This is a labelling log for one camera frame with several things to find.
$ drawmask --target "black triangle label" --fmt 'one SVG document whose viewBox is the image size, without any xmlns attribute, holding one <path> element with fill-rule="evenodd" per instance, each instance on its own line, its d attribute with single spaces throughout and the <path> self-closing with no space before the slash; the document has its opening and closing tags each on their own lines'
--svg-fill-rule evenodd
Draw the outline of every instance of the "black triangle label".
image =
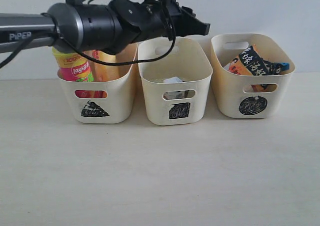
<svg viewBox="0 0 320 226">
<path fill-rule="evenodd" d="M 88 101 L 81 112 L 82 117 L 109 117 L 110 115 L 92 101 Z"/>
</svg>

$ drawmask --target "white table surface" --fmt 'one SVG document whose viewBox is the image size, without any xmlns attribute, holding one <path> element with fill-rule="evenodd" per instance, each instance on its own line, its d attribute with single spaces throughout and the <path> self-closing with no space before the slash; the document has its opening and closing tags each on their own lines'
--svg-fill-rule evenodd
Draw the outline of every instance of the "white table surface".
<svg viewBox="0 0 320 226">
<path fill-rule="evenodd" d="M 0 225 L 319 225 L 320 73 L 272 118 L 117 125 L 73 116 L 58 80 L 0 82 Z"/>
</svg>

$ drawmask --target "basket handle hole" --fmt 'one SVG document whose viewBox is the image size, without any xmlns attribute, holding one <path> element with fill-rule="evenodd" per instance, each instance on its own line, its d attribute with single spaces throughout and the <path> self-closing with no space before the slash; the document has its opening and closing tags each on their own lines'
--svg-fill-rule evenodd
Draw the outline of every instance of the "basket handle hole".
<svg viewBox="0 0 320 226">
<path fill-rule="evenodd" d="M 251 84 L 243 88 L 245 93 L 265 93 L 274 92 L 278 88 L 277 84 Z"/>
<path fill-rule="evenodd" d="M 154 50 L 154 53 L 156 55 L 163 55 L 164 53 L 166 53 L 168 50 L 170 49 L 170 47 L 165 46 L 165 47 L 157 47 Z M 177 54 L 179 52 L 179 47 L 175 46 L 171 52 L 171 54 Z"/>
<path fill-rule="evenodd" d="M 166 92 L 163 95 L 165 100 L 179 100 L 179 99 L 187 99 L 192 98 L 196 95 L 195 90 L 185 90 L 185 91 L 172 91 Z"/>
<path fill-rule="evenodd" d="M 223 48 L 226 50 L 245 50 L 249 47 L 249 42 L 227 42 Z"/>
<path fill-rule="evenodd" d="M 85 91 L 85 90 L 76 90 L 75 95 L 78 98 L 107 98 L 108 94 L 106 91 Z"/>
</svg>

